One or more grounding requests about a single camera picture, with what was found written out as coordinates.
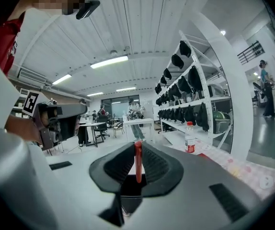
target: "person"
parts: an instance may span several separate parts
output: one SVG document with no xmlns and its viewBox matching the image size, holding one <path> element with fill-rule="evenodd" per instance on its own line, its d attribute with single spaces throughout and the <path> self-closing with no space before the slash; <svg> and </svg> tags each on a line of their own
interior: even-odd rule
<svg viewBox="0 0 275 230">
<path fill-rule="evenodd" d="M 139 107 L 138 103 L 135 103 L 134 100 L 132 98 L 130 98 L 127 114 L 132 113 L 132 112 L 137 112 L 138 114 L 140 114 L 140 107 Z M 134 141 L 138 141 L 140 139 L 145 141 L 145 137 L 138 125 L 131 125 L 131 129 L 132 129 L 132 133 L 135 137 Z"/>
<path fill-rule="evenodd" d="M 86 100 L 81 98 L 79 100 L 79 103 L 86 105 Z M 91 143 L 89 141 L 89 134 L 88 134 L 87 127 L 80 126 L 79 130 L 78 130 L 78 144 L 79 144 L 79 147 L 83 147 L 83 145 L 86 144 L 86 143 L 88 143 L 88 144 Z"/>
<path fill-rule="evenodd" d="M 99 112 L 100 112 L 101 115 L 105 115 L 104 105 L 100 106 L 100 111 Z"/>
<path fill-rule="evenodd" d="M 85 0 L 0 0 L 0 69 L 8 74 L 14 62 L 17 43 L 16 37 L 29 8 L 49 10 L 50 13 L 71 14 Z M 48 125 L 47 113 L 42 113 L 41 121 Z M 41 143 L 40 133 L 32 119 L 10 115 L 5 125 L 9 133 L 14 133 L 26 141 Z"/>
<path fill-rule="evenodd" d="M 274 113 L 274 98 L 273 98 L 273 91 L 272 91 L 272 84 L 275 84 L 273 79 L 271 79 L 268 75 L 268 72 L 265 70 L 267 63 L 264 60 L 260 60 L 259 67 L 261 70 L 261 80 L 263 82 L 263 90 L 264 94 L 267 98 L 267 103 L 265 106 L 265 111 L 263 116 L 266 118 L 271 118 L 275 116 Z"/>
<path fill-rule="evenodd" d="M 97 120 L 97 114 L 96 114 L 96 111 L 95 111 L 95 110 L 93 111 L 92 116 L 93 116 L 93 122 L 95 123 L 96 120 Z"/>
</svg>

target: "black rubber mount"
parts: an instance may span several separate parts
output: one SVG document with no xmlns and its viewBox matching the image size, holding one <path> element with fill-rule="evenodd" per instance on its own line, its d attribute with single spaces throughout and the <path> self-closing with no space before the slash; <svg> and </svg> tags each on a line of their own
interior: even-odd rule
<svg viewBox="0 0 275 230">
<path fill-rule="evenodd" d="M 134 164 L 134 143 L 94 161 L 89 168 L 90 177 L 100 190 L 120 195 L 121 184 Z M 142 188 L 142 197 L 168 194 L 182 179 L 183 167 L 175 158 L 142 143 L 142 164 L 147 185 Z"/>
</svg>

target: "black chair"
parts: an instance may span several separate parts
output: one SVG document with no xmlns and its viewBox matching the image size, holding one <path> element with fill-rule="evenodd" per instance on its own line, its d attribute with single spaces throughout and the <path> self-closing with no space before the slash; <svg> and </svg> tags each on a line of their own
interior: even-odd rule
<svg viewBox="0 0 275 230">
<path fill-rule="evenodd" d="M 122 134 L 125 133 L 125 131 L 124 131 L 124 122 L 123 122 L 123 121 L 117 123 L 117 124 L 113 127 L 113 131 L 114 131 L 114 136 L 115 136 L 115 138 L 116 138 L 116 132 L 117 132 L 118 130 L 121 130 L 121 131 L 122 131 Z"/>
<path fill-rule="evenodd" d="M 254 97 L 252 98 L 252 105 L 258 104 L 258 91 L 254 91 Z"/>
<path fill-rule="evenodd" d="M 97 122 L 98 123 L 104 123 L 104 124 L 98 125 L 94 129 L 95 131 L 100 132 L 100 135 L 97 135 L 96 138 L 103 137 L 105 139 L 105 136 L 110 137 L 110 135 L 103 133 L 104 131 L 106 131 L 108 129 L 107 121 L 108 121 L 108 117 L 106 115 L 99 115 L 98 116 Z"/>
</svg>

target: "red shirt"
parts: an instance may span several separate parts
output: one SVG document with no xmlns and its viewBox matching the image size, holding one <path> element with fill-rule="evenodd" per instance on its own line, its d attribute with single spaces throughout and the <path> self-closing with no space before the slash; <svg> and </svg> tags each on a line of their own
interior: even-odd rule
<svg viewBox="0 0 275 230">
<path fill-rule="evenodd" d="M 6 21 L 0 27 L 0 68 L 5 75 L 12 67 L 17 49 L 16 37 L 21 31 L 24 13 L 16 20 Z"/>
</svg>

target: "white pillar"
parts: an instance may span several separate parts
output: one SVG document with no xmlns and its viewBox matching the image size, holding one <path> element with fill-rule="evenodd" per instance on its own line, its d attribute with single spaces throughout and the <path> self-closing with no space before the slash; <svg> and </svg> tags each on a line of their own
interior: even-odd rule
<svg viewBox="0 0 275 230">
<path fill-rule="evenodd" d="M 220 30 L 202 13 L 194 13 L 192 22 L 216 53 L 227 78 L 233 108 L 233 141 L 231 155 L 246 160 L 252 142 L 253 113 L 249 85 L 235 51 Z"/>
</svg>

